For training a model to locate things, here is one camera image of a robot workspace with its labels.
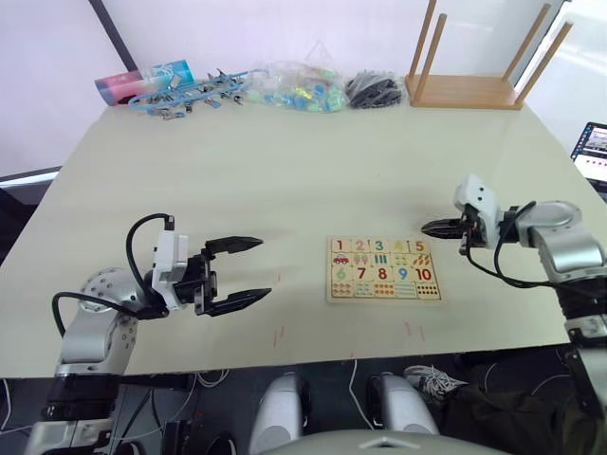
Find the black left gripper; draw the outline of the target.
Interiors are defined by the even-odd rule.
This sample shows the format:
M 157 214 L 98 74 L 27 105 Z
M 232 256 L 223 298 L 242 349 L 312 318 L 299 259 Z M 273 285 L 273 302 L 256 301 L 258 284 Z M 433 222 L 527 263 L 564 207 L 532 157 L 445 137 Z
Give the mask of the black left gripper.
M 217 279 L 211 269 L 211 261 L 217 254 L 243 252 L 263 243 L 262 239 L 250 236 L 229 236 L 207 241 L 204 252 L 188 259 L 182 279 L 174 285 L 177 301 L 193 304 L 198 316 L 218 317 L 243 310 L 264 298 L 272 291 L 271 288 L 245 290 L 229 294 L 225 300 L 214 301 Z

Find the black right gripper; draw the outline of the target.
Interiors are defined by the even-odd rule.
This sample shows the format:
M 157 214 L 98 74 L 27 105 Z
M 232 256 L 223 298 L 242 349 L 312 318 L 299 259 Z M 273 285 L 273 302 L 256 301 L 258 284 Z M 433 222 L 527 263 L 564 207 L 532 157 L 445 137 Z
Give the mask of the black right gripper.
M 426 223 L 421 231 L 433 238 L 462 238 L 459 253 L 466 256 L 474 247 L 487 247 L 486 214 L 470 203 L 458 208 L 460 218 L 433 220 Z

